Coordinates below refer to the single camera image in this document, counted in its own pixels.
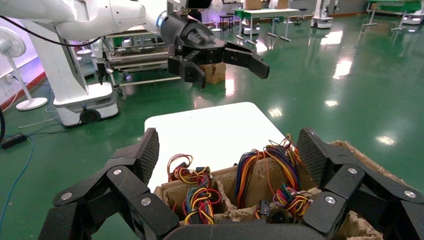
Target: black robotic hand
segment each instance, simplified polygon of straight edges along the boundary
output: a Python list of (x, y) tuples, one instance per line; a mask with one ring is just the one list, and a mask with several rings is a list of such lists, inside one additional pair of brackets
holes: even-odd
[(199, 65), (226, 64), (248, 68), (261, 79), (268, 78), (270, 66), (250, 49), (224, 42), (201, 22), (180, 12), (173, 12), (160, 27), (163, 41), (168, 44), (168, 72), (180, 76), (185, 82), (203, 89), (206, 75)]

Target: wall outlet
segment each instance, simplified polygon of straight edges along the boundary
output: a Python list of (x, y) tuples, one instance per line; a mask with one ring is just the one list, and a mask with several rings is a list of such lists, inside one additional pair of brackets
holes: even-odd
[(14, 81), (15, 81), (15, 78), (13, 77), (13, 75), (12, 74), (7, 74), (6, 76), (4, 76), (4, 80), (7, 82), (7, 83), (13, 83)]

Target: white fan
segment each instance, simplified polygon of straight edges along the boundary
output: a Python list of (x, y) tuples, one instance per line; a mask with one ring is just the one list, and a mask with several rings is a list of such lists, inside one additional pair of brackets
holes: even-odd
[[(215, 11), (220, 12), (223, 9), (224, 4), (222, 0), (212, 0), (211, 6)], [(212, 32), (220, 32), (220, 31), (221, 31), (221, 28), (218, 27), (218, 21), (216, 21), (215, 28), (212, 29)]]
[(22, 80), (21, 73), (18, 71), (15, 62), (12, 59), (22, 56), (26, 50), (27, 48), (25, 47), (25, 43), (20, 36), (18, 36), (14, 31), (0, 26), (0, 55), (3, 55), (12, 66), (13, 71), (16, 74), (26, 97), (28, 98), (28, 100), (20, 102), (18, 105), (16, 105), (16, 109), (19, 111), (27, 111), (39, 108), (45, 105), (48, 101), (45, 97), (31, 97), (24, 80)]

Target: white table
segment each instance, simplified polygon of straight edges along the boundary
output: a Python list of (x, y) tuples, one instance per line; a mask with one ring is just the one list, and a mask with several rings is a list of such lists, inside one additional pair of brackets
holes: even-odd
[[(375, 1), (375, 2), (369, 2), (367, 9), (370, 8), (371, 4), (375, 4), (374, 5), (374, 9), (372, 10), (371, 18), (369, 19), (369, 23), (363, 24), (362, 26), (366, 27), (366, 26), (377, 25), (377, 23), (373, 22), (373, 19), (374, 19), (374, 15), (376, 14), (376, 9), (378, 8), (378, 4), (379, 3), (385, 3), (384, 5), (386, 5), (386, 6), (397, 6), (397, 7), (398, 6), (402, 6), (403, 4), (405, 4), (405, 2), (395, 2), (395, 1)], [(403, 29), (406, 28), (406, 27), (402, 27), (402, 24), (404, 23), (404, 18), (405, 18), (406, 15), (407, 15), (407, 11), (405, 10), (403, 12), (402, 17), (400, 18), (399, 25), (397, 27), (395, 27), (395, 28), (392, 28), (391, 31), (403, 30)]]
[[(277, 35), (274, 34), (274, 29), (275, 29), (275, 19), (274, 18), (278, 18), (278, 17), (286, 17), (288, 20), (289, 19), (289, 14), (293, 13), (293, 12), (299, 12), (298, 9), (291, 9), (291, 8), (286, 8), (286, 9), (260, 9), (260, 10), (244, 10), (245, 13), (250, 14), (250, 40), (247, 40), (248, 43), (255, 45), (256, 42), (252, 41), (252, 29), (253, 29), (253, 19), (272, 19), (272, 31), (268, 33), (268, 35), (276, 38)], [(280, 38), (282, 40), (285, 40), (287, 42), (290, 42), (291, 40), (287, 38), (287, 32), (289, 30), (289, 22), (286, 21), (285, 23), (285, 35), (281, 36)], [(237, 36), (238, 38), (243, 39), (242, 36), (242, 21), (240, 20), (240, 33)]]
[[(250, 102), (154, 116), (145, 121), (144, 130), (148, 128), (156, 128), (160, 143), (159, 159), (148, 183), (152, 191), (168, 181), (167, 164), (176, 154), (192, 155), (191, 169), (209, 166), (217, 171), (232, 167), (252, 149), (262, 150), (268, 140), (284, 139)], [(176, 161), (170, 170), (182, 161)]]

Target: white tabletop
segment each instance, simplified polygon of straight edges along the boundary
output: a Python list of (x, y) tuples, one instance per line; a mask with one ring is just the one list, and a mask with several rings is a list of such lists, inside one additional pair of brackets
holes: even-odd
[[(144, 130), (156, 128), (159, 134), (159, 159), (148, 187), (153, 191), (168, 181), (167, 164), (176, 154), (194, 157), (190, 166), (209, 166), (212, 171), (238, 163), (242, 154), (262, 150), (268, 140), (284, 139), (272, 122), (250, 102), (215, 106), (154, 116)], [(171, 165), (172, 171), (182, 161)]]
[(269, 14), (269, 13), (287, 13), (287, 12), (298, 12), (299, 9), (292, 9), (292, 8), (286, 8), (286, 9), (259, 9), (259, 10), (244, 10), (245, 13), (248, 14)]

